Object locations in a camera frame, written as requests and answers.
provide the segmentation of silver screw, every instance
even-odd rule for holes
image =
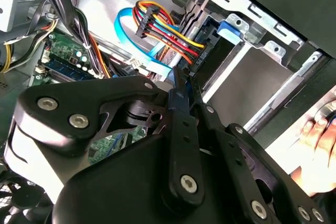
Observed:
[[[210,112],[210,113],[214,113],[215,110],[213,108],[211,108],[210,106],[207,106],[206,109]]]
[[[302,215],[302,217],[304,217],[305,220],[310,221],[310,216],[309,216],[309,214],[307,213],[307,211],[304,210],[304,208],[299,207],[299,212],[300,212],[300,214]]]
[[[55,110],[58,107],[58,103],[53,99],[49,97],[41,98],[37,101],[37,105],[43,109],[43,110]]]
[[[238,126],[236,126],[236,131],[237,131],[239,134],[242,134],[242,133],[243,133],[243,129],[242,129],[242,128],[239,128]]]
[[[251,203],[253,212],[261,219],[265,220],[267,218],[267,212],[263,205],[258,201],[254,200]]]
[[[312,211],[313,211],[313,214],[315,215],[315,217],[319,221],[324,222],[324,218],[322,217],[322,215],[315,208],[313,208]]]
[[[181,92],[177,92],[177,95],[181,98],[184,98],[184,95]]]
[[[181,185],[188,193],[194,194],[197,191],[197,183],[189,175],[183,175],[181,177]]]
[[[89,120],[86,116],[75,114],[72,115],[69,119],[69,123],[78,129],[85,129],[87,126],[89,126]]]
[[[152,85],[150,85],[149,83],[147,83],[147,82],[145,82],[145,86],[147,87],[147,88],[149,88],[149,89],[153,89],[153,86]]]

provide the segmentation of green circuit board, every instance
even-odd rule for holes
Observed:
[[[53,54],[56,58],[60,58],[68,64],[76,65],[77,62],[73,61],[76,59],[80,61],[83,57],[87,57],[87,53],[83,49],[82,46],[74,42],[71,37],[55,31],[49,37],[48,41],[45,45],[45,55]],[[86,64],[90,64],[89,58],[87,57]],[[35,69],[34,74],[32,75],[30,86],[39,86],[46,84],[59,83],[58,80],[52,78],[48,72],[37,72]],[[145,130],[143,127],[136,127],[133,132],[130,133],[132,135],[132,142],[135,142],[139,139],[145,137]],[[91,144],[89,148],[89,162],[94,164],[113,153],[119,151],[122,146],[121,143],[127,137],[127,133],[125,134],[114,134],[108,136],[104,139],[96,141]]]
[[[47,47],[51,54],[55,54],[73,65],[76,65],[81,60],[91,65],[84,47],[60,31],[55,31],[49,35]]]

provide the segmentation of finger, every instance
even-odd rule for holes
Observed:
[[[336,140],[336,120],[333,120],[317,143],[314,163],[320,168],[327,168],[330,154]]]
[[[332,151],[330,154],[329,170],[331,171],[330,174],[333,174],[334,179],[336,179],[336,144],[334,144],[334,147],[332,148]]]
[[[296,153],[297,159],[300,160],[301,166],[307,161],[312,160],[314,148],[310,147],[311,141],[308,139],[308,135],[313,129],[313,126],[314,124],[312,122],[307,122],[302,129],[299,141],[295,144],[294,152]]]
[[[300,144],[303,145],[305,148],[307,148],[310,154],[313,154],[315,152],[317,142],[322,136],[326,126],[327,126],[326,119],[321,119],[314,125],[314,127],[309,131],[309,133],[306,136],[300,139],[299,141]]]
[[[309,134],[309,132],[311,131],[311,129],[313,128],[313,126],[314,126],[314,123],[313,122],[307,122],[306,124],[305,124],[305,126],[303,127],[303,129],[302,129],[302,132],[301,132],[301,138],[304,138],[304,137],[307,137],[308,136],[308,134]]]

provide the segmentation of human hand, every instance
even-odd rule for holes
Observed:
[[[327,124],[326,119],[306,123],[297,142],[301,167],[291,177],[309,196],[336,188],[336,120],[325,131]]]

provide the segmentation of motherboard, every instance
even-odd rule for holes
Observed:
[[[92,70],[90,59],[83,46],[72,38],[55,30],[45,43],[30,86],[85,81],[99,78]],[[129,144],[146,136],[143,127],[136,127],[131,133],[114,134],[96,141],[89,148],[89,162],[95,164]]]

